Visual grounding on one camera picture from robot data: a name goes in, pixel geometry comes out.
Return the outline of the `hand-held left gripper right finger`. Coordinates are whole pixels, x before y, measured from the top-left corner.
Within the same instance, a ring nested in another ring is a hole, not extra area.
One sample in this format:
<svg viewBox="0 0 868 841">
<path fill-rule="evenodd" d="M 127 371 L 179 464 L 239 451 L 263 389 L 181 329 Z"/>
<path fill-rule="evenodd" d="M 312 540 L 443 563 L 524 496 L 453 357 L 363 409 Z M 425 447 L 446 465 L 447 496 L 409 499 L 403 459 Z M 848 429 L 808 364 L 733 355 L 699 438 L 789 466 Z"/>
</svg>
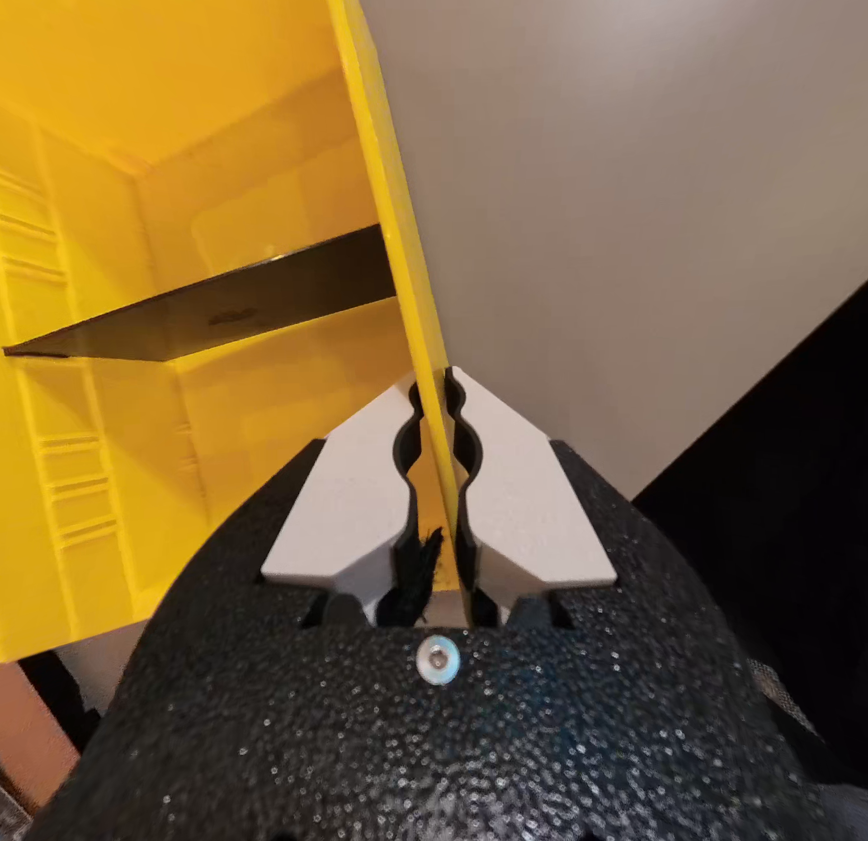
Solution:
<svg viewBox="0 0 868 841">
<path fill-rule="evenodd" d="M 458 481 L 455 554 L 470 620 L 617 575 L 552 440 L 462 369 L 444 375 Z"/>
</svg>

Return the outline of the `yellow bin with black divider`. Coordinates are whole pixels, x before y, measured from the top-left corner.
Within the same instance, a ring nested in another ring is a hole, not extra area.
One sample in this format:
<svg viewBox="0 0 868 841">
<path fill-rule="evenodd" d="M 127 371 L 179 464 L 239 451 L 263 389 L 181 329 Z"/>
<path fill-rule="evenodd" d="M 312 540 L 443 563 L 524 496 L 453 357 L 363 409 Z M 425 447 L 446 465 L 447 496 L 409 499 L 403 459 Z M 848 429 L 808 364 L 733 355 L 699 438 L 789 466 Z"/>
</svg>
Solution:
<svg viewBox="0 0 868 841">
<path fill-rule="evenodd" d="M 149 618 L 446 352 L 359 0 L 2 0 L 2 662 Z"/>
</svg>

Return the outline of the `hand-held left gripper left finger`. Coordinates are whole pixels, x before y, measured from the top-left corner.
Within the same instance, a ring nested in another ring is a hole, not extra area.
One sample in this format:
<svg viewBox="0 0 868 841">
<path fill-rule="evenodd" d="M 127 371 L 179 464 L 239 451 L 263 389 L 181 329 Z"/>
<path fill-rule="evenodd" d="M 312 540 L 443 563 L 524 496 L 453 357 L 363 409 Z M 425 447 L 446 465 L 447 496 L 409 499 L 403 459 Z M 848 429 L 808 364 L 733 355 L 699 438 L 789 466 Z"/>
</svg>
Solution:
<svg viewBox="0 0 868 841">
<path fill-rule="evenodd" d="M 266 581 L 353 596 L 370 620 L 421 616 L 428 543 L 408 474 L 422 416 L 409 373 L 329 433 L 261 567 Z"/>
</svg>

